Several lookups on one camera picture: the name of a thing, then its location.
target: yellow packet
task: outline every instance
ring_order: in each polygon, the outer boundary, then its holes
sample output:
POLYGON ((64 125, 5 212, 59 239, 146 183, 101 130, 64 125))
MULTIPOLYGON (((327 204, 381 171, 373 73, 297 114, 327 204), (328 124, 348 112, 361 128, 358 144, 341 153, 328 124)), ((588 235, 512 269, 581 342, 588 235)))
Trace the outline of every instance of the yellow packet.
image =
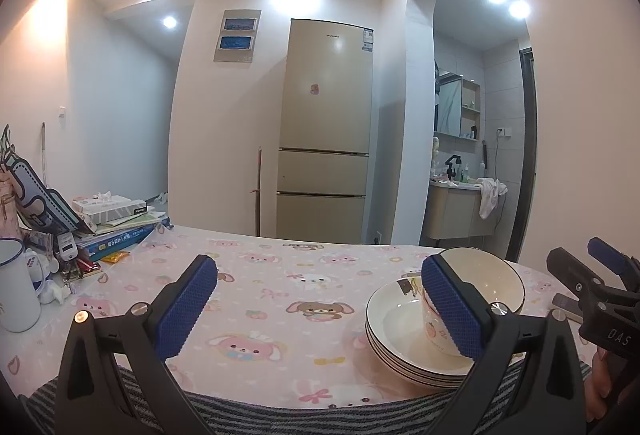
POLYGON ((122 258, 129 256, 129 251, 116 251, 115 253, 111 253, 110 255, 105 256, 104 258, 100 258, 100 261, 108 261, 109 263, 119 262, 122 258))

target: metal screw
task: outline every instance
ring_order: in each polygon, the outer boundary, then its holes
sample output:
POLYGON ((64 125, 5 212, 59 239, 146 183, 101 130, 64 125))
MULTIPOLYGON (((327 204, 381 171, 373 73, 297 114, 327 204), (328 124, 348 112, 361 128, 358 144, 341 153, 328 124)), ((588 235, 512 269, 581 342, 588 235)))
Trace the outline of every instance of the metal screw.
POLYGON ((149 305, 147 305, 146 303, 142 303, 141 301, 139 303, 134 304, 130 308, 130 310, 134 316, 142 316, 142 314, 144 314, 148 308, 149 308, 149 305))
POLYGON ((76 315, 74 316, 74 321, 76 323, 84 323, 88 317, 89 317, 89 312, 87 312, 86 310, 81 310, 79 312, 76 312, 76 315))
POLYGON ((553 312, 551 312, 551 315, 557 321, 564 321, 566 319, 566 314, 560 309, 555 309, 553 312))
POLYGON ((496 316, 506 316, 509 313, 509 307, 499 301, 491 303, 491 312, 496 316))

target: blue gripper pad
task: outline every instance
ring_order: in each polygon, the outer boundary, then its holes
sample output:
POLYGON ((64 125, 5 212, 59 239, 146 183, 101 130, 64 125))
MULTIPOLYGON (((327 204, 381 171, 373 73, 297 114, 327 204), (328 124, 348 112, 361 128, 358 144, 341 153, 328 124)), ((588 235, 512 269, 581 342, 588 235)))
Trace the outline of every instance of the blue gripper pad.
POLYGON ((432 255, 422 262, 422 286, 438 310, 460 354, 478 360, 484 352, 482 327, 432 255))
POLYGON ((607 269, 621 275, 626 269, 626 256, 598 237, 591 238, 587 251, 607 269))
POLYGON ((218 282, 216 262, 198 255, 178 281, 165 285, 152 303, 149 317, 154 350, 164 361, 180 353, 218 282))

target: striped fabric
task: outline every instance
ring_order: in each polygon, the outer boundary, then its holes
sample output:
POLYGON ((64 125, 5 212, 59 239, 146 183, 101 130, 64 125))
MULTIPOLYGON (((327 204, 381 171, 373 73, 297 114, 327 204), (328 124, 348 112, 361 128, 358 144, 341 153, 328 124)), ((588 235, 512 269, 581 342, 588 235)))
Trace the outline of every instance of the striped fabric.
MULTIPOLYGON (((583 378, 590 367, 581 363, 583 378)), ((506 407, 520 373, 522 362, 505 373, 490 407, 484 414, 476 434, 492 426, 506 407)), ((123 382, 140 419, 161 432, 156 418, 136 382, 133 373, 120 368, 123 382)), ((193 406, 217 435, 411 435, 423 433, 440 414, 454 391, 385 404, 338 409, 288 409, 228 401, 186 392, 193 406)), ((49 381, 30 398, 20 396, 28 415, 43 433, 54 435, 56 379, 49 381)))

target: white towel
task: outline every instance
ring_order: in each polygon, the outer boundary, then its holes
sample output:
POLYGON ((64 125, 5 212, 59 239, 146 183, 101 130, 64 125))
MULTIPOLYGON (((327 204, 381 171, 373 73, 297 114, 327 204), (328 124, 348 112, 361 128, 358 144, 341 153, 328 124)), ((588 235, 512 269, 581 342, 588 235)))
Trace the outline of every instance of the white towel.
POLYGON ((481 177, 478 179, 478 184, 482 188, 482 199, 480 201, 480 218, 486 220, 486 218, 498 205, 498 197, 504 195, 508 190, 500 180, 493 180, 481 177))

